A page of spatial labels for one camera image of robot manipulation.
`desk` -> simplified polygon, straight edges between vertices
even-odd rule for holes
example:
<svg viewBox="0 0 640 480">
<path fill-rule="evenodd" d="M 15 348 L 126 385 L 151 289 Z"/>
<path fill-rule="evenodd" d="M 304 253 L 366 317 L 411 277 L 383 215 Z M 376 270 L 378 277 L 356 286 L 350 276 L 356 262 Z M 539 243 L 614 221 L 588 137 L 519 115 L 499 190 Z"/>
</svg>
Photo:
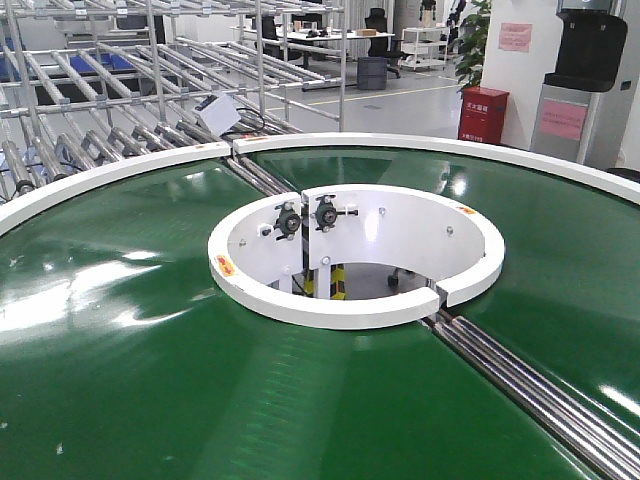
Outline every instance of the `desk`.
<svg viewBox="0 0 640 480">
<path fill-rule="evenodd" d="M 237 25 L 234 25 L 232 27 L 230 27 L 232 30 L 236 30 L 236 31 L 241 31 L 240 27 Z M 251 35 L 256 35 L 256 30 L 252 29 L 252 28 L 243 28 L 242 29 L 243 33 L 248 33 Z M 300 43 L 295 44 L 295 43 L 289 43 L 290 40 L 295 40 L 296 42 L 304 42 L 308 45 L 313 45 L 314 43 L 321 43 L 321 42 L 331 42 L 331 41 L 340 41 L 342 40 L 342 32 L 340 31 L 336 31 L 334 30 L 330 35 L 327 35 L 326 37 L 307 37 L 307 33 L 308 31 L 301 31 L 301 32 L 288 32 L 287 33 L 287 46 L 288 48 L 292 49 L 292 50 L 301 50 L 303 53 L 303 63 L 302 66 L 305 69 L 309 68 L 309 55 L 310 52 L 309 51 L 305 51 L 303 48 L 296 48 L 297 46 L 300 45 Z M 284 38 L 284 34 L 282 32 L 282 28 L 278 28 L 276 30 L 276 35 L 278 36 L 279 40 L 282 40 Z M 380 33 L 380 32 L 376 32 L 375 36 L 365 36 L 365 35 L 357 35 L 356 32 L 347 32 L 347 40 L 371 40 L 372 38 L 391 38 L 394 37 L 395 35 L 393 33 Z"/>
</svg>

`central opening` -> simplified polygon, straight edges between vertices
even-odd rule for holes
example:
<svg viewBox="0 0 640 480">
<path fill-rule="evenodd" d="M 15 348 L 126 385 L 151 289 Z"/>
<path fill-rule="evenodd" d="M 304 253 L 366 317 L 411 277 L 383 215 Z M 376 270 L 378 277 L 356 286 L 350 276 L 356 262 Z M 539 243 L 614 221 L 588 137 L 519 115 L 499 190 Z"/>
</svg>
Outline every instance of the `central opening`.
<svg viewBox="0 0 640 480">
<path fill-rule="evenodd" d="M 486 290 L 499 275 L 504 241 L 455 200 L 332 185 L 236 210 L 214 229 L 209 257 L 230 296 L 271 318 L 304 325 L 350 318 L 352 326 L 329 328 L 376 328 Z"/>
</svg>

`green leaves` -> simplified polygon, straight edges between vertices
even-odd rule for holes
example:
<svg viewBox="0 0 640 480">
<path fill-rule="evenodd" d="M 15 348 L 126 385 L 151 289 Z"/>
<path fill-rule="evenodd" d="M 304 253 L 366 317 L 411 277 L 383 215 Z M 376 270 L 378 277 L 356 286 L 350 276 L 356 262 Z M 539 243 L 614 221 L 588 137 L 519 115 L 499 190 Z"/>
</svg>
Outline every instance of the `green leaves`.
<svg viewBox="0 0 640 480">
<path fill-rule="evenodd" d="M 476 11 L 465 19 L 465 33 L 460 37 L 461 57 L 456 64 L 458 81 L 464 82 L 462 89 L 480 84 L 491 18 L 491 0 L 472 0 L 471 4 Z"/>
</svg>

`green conveyor belt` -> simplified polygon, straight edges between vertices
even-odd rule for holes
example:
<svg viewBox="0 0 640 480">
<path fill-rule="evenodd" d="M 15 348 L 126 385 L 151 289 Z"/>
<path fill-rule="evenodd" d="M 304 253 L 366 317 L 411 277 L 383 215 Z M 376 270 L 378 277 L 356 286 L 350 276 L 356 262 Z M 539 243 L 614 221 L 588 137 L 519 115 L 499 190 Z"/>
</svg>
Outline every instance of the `green conveyor belt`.
<svg viewBox="0 0 640 480">
<path fill-rule="evenodd" d="M 460 200 L 509 249 L 498 284 L 460 311 L 637 427 L 594 387 L 640 398 L 637 207 L 446 155 L 259 158 L 300 187 L 434 190 L 459 167 Z M 0 239 L 0 479 L 595 478 L 417 323 L 310 329 L 224 295 L 207 238 L 259 197 L 203 161 L 90 192 Z"/>
<path fill-rule="evenodd" d="M 454 313 L 640 444 L 639 206 L 539 172 L 445 153 L 292 149 L 254 159 L 299 189 L 397 185 L 482 212 L 505 238 L 504 269 L 487 294 Z"/>
</svg>

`red cabinet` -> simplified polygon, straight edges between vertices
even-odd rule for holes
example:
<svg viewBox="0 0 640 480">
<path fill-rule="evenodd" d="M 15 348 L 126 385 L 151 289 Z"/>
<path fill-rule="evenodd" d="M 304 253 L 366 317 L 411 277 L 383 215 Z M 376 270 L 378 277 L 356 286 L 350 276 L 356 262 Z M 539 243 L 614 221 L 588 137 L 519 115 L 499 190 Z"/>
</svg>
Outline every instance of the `red cabinet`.
<svg viewBox="0 0 640 480">
<path fill-rule="evenodd" d="M 508 92 L 470 87 L 462 91 L 458 140 L 500 144 Z"/>
</svg>

